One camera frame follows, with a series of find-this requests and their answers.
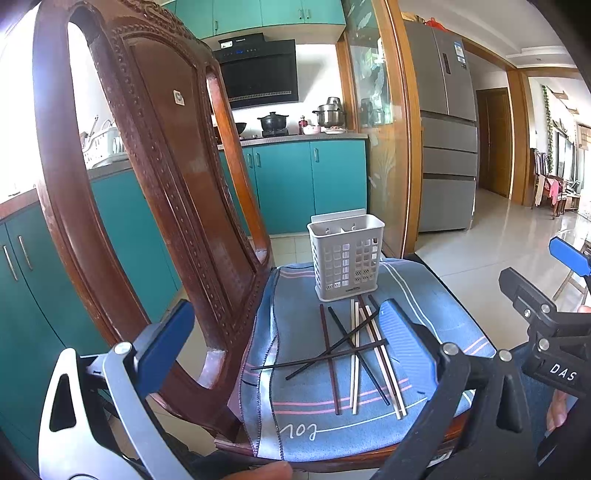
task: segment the white plastic basket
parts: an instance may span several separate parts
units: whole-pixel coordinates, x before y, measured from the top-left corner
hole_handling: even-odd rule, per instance
[[[314,215],[308,224],[316,293],[321,301],[378,288],[384,223],[365,210]]]

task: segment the refrigerator drawer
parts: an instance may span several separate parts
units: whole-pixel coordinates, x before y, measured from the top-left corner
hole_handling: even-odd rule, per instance
[[[476,180],[423,179],[419,232],[468,228]]]
[[[473,125],[439,118],[421,117],[423,147],[478,152],[478,131]]]
[[[423,148],[423,173],[476,177],[478,155],[458,150]]]

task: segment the bottle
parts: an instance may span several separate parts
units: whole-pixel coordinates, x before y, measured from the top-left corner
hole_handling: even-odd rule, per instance
[[[297,123],[298,124],[298,128],[300,130],[300,135],[304,134],[304,127],[308,126],[308,120],[306,120],[306,117],[304,117],[304,115],[302,115],[301,120]]]

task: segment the stainless steel refrigerator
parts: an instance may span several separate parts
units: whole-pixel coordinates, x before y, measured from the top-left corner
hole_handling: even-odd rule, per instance
[[[462,39],[405,21],[423,126],[419,232],[464,229],[474,211],[476,106]]]

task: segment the chair seat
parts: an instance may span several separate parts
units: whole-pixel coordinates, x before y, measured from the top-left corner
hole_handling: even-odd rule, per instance
[[[311,264],[277,268],[267,282],[239,383],[239,414],[254,456],[314,462],[383,449],[402,440],[427,400],[424,393],[413,387],[389,345],[388,354],[408,411],[401,420],[397,419],[392,402],[385,404],[362,369],[359,411],[353,415],[349,407],[349,356],[334,361],[341,411],[338,416],[326,361],[314,364],[289,381],[285,376],[296,367],[251,370],[258,365],[310,358],[325,350],[320,301],[314,286]],[[372,295],[380,304],[396,299],[413,322],[425,325],[440,342],[454,342],[471,355],[495,354],[494,347],[462,305],[420,263],[395,259],[381,262],[378,289]],[[349,330],[350,300],[333,301],[330,306]],[[390,321],[390,316],[378,319],[382,332],[392,330],[385,323]],[[329,315],[327,327],[331,343],[342,337]],[[364,343],[369,343],[369,338],[362,331],[361,344]],[[366,351],[363,357],[387,392],[375,353]],[[470,407],[472,398],[471,391],[463,394],[456,415]]]

